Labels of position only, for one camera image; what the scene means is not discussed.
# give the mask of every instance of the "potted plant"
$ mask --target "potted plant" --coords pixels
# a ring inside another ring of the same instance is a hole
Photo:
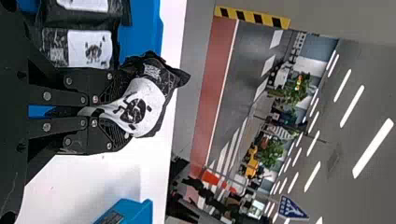
[[[281,107],[282,105],[295,106],[308,95],[306,92],[310,79],[309,73],[301,73],[299,76],[291,78],[282,90],[269,90],[268,93],[270,96],[280,98],[277,103]]]
[[[276,160],[282,157],[283,150],[283,142],[272,139],[268,143],[267,148],[258,153],[259,161],[262,162],[267,169],[270,169],[276,164]]]

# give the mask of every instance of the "yellow and black hazard stripe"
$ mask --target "yellow and black hazard stripe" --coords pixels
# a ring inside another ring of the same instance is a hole
[[[247,21],[256,24],[273,26],[284,30],[289,29],[290,19],[285,17],[273,16],[270,14],[246,11],[232,7],[216,7],[215,16],[225,17],[234,20]]]

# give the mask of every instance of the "yellow object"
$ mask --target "yellow object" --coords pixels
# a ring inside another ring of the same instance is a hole
[[[286,17],[273,16],[255,11],[246,11],[233,7],[217,6],[215,9],[215,16],[225,17],[233,20],[247,21],[266,26],[273,26],[284,30],[289,29],[290,25],[290,19]]]
[[[249,154],[250,160],[248,161],[247,164],[245,177],[249,177],[249,176],[253,177],[256,174],[257,169],[259,169],[259,162],[254,159],[254,156],[258,151],[259,148],[257,146],[254,146],[254,148],[250,148],[247,152]]]

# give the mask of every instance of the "red stripe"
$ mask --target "red stripe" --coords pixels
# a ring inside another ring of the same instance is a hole
[[[213,17],[190,156],[190,175],[194,177],[201,173],[209,152],[210,139],[216,121],[230,49],[233,43],[235,24],[235,20]],[[187,194],[192,196],[192,199],[198,200],[196,191],[192,192],[192,189],[188,188]]]

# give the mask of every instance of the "blue sign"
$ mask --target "blue sign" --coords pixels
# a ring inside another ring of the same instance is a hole
[[[292,199],[282,195],[277,212],[280,217],[290,220],[309,220],[308,214]]]

